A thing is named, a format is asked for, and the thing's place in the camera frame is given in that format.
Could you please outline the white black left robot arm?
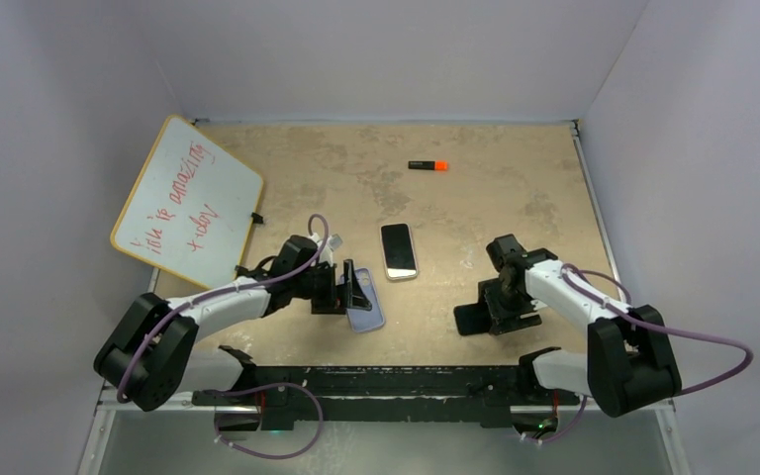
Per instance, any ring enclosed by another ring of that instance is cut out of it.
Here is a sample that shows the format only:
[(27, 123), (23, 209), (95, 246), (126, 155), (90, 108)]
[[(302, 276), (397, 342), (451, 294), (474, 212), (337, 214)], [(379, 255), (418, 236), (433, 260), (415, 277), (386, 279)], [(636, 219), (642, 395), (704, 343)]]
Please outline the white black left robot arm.
[(163, 299), (147, 292), (131, 303), (93, 362), (118, 399), (148, 412), (177, 392), (214, 389), (230, 404), (254, 395), (255, 378), (243, 368), (247, 356), (220, 351), (219, 376), (193, 363), (196, 343), (243, 321), (270, 316), (294, 300), (309, 301), (314, 315), (370, 311), (352, 260), (333, 261), (337, 235), (290, 236), (275, 255), (253, 268), (239, 266), (234, 281), (185, 298)]

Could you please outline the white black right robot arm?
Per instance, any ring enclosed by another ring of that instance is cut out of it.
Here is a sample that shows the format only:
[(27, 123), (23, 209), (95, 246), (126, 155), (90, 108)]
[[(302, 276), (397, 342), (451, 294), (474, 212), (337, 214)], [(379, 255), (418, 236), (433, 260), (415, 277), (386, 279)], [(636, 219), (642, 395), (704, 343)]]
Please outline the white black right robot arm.
[(477, 285), (473, 304), (454, 308), (461, 335), (500, 335), (538, 326), (542, 309), (586, 339), (583, 354), (551, 346), (519, 360), (516, 388), (538, 403), (553, 390), (593, 399), (619, 417), (682, 392), (682, 379), (658, 310), (612, 299), (546, 248), (528, 250), (513, 235), (492, 240), (498, 275)]

